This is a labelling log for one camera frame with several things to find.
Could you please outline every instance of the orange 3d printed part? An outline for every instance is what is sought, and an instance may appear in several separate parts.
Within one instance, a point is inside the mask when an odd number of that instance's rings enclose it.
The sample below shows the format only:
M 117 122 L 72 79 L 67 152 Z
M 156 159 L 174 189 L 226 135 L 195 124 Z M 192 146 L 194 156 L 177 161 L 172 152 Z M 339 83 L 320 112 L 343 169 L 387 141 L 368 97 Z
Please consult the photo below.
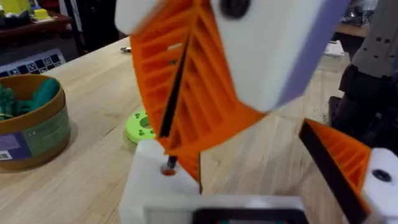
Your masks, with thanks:
M 310 119 L 304 119 L 300 139 L 349 222 L 360 223 L 355 218 L 370 213 L 361 192 L 371 149 L 351 136 Z
M 209 0 L 161 4 L 130 37 L 134 68 L 157 139 L 198 180 L 201 151 L 265 114 L 234 92 Z

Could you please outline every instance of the display screen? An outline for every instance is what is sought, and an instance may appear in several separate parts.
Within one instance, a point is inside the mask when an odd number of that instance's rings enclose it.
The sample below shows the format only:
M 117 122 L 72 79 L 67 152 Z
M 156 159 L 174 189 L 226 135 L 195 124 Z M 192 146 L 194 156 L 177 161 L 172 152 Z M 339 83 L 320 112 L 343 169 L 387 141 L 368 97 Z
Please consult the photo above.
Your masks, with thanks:
M 292 208 L 201 208 L 193 224 L 308 224 L 302 210 Z
M 282 221 L 264 221 L 264 220 L 225 220 L 218 224 L 286 224 Z

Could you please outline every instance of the green 3d printed part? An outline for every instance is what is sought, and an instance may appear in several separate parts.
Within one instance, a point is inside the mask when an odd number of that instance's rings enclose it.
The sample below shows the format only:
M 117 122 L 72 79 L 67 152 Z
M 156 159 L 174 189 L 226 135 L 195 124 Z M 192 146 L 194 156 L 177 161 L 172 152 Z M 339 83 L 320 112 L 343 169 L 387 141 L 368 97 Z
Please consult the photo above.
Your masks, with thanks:
M 126 134 L 130 141 L 136 144 L 142 139 L 155 138 L 155 132 L 149 126 L 145 111 L 139 111 L 130 116 L 126 123 Z

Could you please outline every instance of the metal part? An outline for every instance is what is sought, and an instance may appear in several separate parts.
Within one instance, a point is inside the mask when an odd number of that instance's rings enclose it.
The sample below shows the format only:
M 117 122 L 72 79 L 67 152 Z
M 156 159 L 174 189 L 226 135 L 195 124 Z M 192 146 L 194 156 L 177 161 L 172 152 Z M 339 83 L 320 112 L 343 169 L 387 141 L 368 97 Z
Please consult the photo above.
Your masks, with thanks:
M 358 71 L 372 77 L 391 77 L 396 73 L 394 63 L 398 53 L 398 1 L 379 0 L 374 11 L 371 30 L 352 64 Z
M 247 13 L 250 4 L 251 0 L 221 0 L 220 9 L 224 16 L 240 19 Z

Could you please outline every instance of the white plastic block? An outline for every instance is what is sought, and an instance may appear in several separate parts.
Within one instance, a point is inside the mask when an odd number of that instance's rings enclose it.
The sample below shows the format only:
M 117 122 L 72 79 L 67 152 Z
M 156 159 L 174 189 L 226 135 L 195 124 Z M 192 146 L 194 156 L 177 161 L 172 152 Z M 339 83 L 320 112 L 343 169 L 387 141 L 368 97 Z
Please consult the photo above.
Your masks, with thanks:
M 386 171 L 390 182 L 384 182 L 373 175 L 373 171 Z M 365 176 L 362 195 L 385 223 L 398 221 L 398 157 L 388 149 L 372 149 L 368 170 Z
M 264 112 L 304 92 L 349 0 L 252 0 L 239 20 L 211 3 L 235 92 Z
M 115 24 L 126 35 L 132 34 L 141 22 L 153 16 L 161 0 L 117 0 Z
M 160 173 L 167 162 L 155 140 L 139 142 L 119 206 L 121 224 L 191 224 L 199 208 L 294 208 L 300 197 L 199 194 L 199 185 L 179 165 L 174 176 Z
M 134 155 L 129 177 L 119 205 L 122 224 L 144 224 L 144 205 L 153 198 L 198 195 L 200 186 L 178 164 L 174 176 L 164 176 L 167 162 L 164 148 L 156 140 L 141 140 Z

